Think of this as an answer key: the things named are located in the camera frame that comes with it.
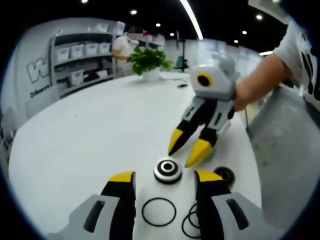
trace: black o-ring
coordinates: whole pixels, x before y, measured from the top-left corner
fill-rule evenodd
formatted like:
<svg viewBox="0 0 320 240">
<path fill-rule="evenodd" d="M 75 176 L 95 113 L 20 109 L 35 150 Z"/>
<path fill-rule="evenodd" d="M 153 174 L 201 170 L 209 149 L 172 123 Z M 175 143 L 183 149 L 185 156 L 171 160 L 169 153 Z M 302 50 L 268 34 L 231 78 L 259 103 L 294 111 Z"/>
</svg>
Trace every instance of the black o-ring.
<svg viewBox="0 0 320 240">
<path fill-rule="evenodd" d="M 194 228 L 196 228 L 196 229 L 200 229 L 200 226 L 195 225 L 195 224 L 191 221 L 191 215 L 192 215 L 192 213 L 197 212 L 197 211 L 192 211 L 192 209 L 193 209 L 195 206 L 197 206 L 197 205 L 198 205 L 198 204 L 195 203 L 195 204 L 190 208 L 189 214 L 188 214 L 187 217 L 188 217 L 189 223 L 191 224 L 192 227 L 194 227 Z"/>
<path fill-rule="evenodd" d="M 167 223 L 165 223 L 165 224 L 159 224 L 159 225 L 157 225 L 157 224 L 153 224 L 152 222 L 149 222 L 149 221 L 146 219 L 145 214 L 144 214 L 145 207 L 147 206 L 147 204 L 149 204 L 149 203 L 151 203 L 152 201 L 155 201 L 155 200 L 163 200 L 163 201 L 166 201 L 166 202 L 170 203 L 170 204 L 173 206 L 174 215 L 173 215 L 173 218 L 172 218 L 169 222 L 167 222 Z M 142 213 L 142 218 L 143 218 L 143 220 L 144 220 L 147 224 L 149 224 L 149 225 L 151 225 L 151 226 L 153 226 L 153 227 L 165 227 L 165 226 L 168 226 L 169 224 L 171 224 L 171 223 L 175 220 L 175 218 L 176 218 L 176 216 L 177 216 L 177 209 L 176 209 L 176 206 L 173 204 L 173 202 L 170 201 L 169 199 L 166 199 L 166 198 L 163 198 L 163 197 L 154 197 L 154 198 L 149 199 L 148 201 L 146 201 L 146 202 L 143 204 L 141 213 Z"/>
<path fill-rule="evenodd" d="M 182 226 L 181 227 L 182 227 L 183 234 L 186 235 L 188 238 L 191 238 L 191 239 L 201 239 L 201 235 L 200 236 L 190 236 L 189 234 L 186 233 L 184 225 L 185 225 L 186 220 L 188 219 L 188 216 L 186 216 L 182 221 Z"/>
</svg>

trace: black ceiling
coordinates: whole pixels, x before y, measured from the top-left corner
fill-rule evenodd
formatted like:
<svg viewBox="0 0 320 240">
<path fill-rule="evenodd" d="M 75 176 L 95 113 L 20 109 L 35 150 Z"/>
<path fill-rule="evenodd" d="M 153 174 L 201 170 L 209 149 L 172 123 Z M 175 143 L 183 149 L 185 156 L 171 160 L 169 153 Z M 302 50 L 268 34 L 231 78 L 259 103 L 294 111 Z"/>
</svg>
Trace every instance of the black ceiling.
<svg viewBox="0 0 320 240">
<path fill-rule="evenodd" d="M 139 25 L 147 31 L 170 37 L 171 32 L 181 38 L 196 39 L 196 31 L 179 0 L 29 0 L 17 2 L 15 21 L 34 26 L 49 20 L 67 17 L 94 17 Z M 270 51 L 279 44 L 286 26 L 275 18 L 248 5 L 248 0 L 188 0 L 204 38 L 238 44 L 257 52 Z M 130 10 L 137 10 L 130 15 Z M 256 14 L 262 13 L 258 21 Z"/>
</svg>

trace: hand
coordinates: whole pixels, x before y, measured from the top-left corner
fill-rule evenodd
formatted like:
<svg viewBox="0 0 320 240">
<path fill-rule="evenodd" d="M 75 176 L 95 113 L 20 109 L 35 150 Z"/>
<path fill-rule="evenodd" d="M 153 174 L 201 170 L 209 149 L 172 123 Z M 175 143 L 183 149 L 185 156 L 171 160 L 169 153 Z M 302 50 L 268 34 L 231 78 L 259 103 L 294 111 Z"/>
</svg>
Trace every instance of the hand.
<svg viewBox="0 0 320 240">
<path fill-rule="evenodd" d="M 235 97 L 233 100 L 234 110 L 242 111 L 250 103 L 250 91 L 244 84 L 238 83 L 235 85 Z"/>
</svg>

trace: green leaves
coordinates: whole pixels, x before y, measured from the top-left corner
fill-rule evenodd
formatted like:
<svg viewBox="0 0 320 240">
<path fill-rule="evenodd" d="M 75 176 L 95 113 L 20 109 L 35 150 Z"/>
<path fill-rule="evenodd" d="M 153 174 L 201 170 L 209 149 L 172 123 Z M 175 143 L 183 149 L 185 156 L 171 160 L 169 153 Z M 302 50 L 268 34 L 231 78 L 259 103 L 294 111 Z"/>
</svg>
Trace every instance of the green leaves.
<svg viewBox="0 0 320 240">
<path fill-rule="evenodd" d="M 164 51 L 149 48 L 142 51 L 138 46 L 134 48 L 129 62 L 133 63 L 132 69 L 137 75 L 159 67 L 168 69 L 173 64 L 172 61 L 166 60 Z"/>
</svg>

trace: white sleeve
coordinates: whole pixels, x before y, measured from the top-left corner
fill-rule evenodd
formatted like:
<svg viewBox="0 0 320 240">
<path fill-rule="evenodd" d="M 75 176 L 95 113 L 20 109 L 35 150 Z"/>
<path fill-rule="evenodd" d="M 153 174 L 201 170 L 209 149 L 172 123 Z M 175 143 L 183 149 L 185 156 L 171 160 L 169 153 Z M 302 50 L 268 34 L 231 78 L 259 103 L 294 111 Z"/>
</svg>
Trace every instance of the white sleeve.
<svg viewBox="0 0 320 240">
<path fill-rule="evenodd" d="M 112 44 L 112 50 L 121 52 L 124 48 L 124 40 L 122 37 L 118 37 Z"/>
<path fill-rule="evenodd" d="M 296 43 L 296 33 L 299 31 L 298 27 L 291 22 L 286 30 L 280 45 L 273 50 L 284 64 L 292 71 L 294 79 L 301 79 L 303 67 L 300 60 L 300 53 Z"/>
</svg>

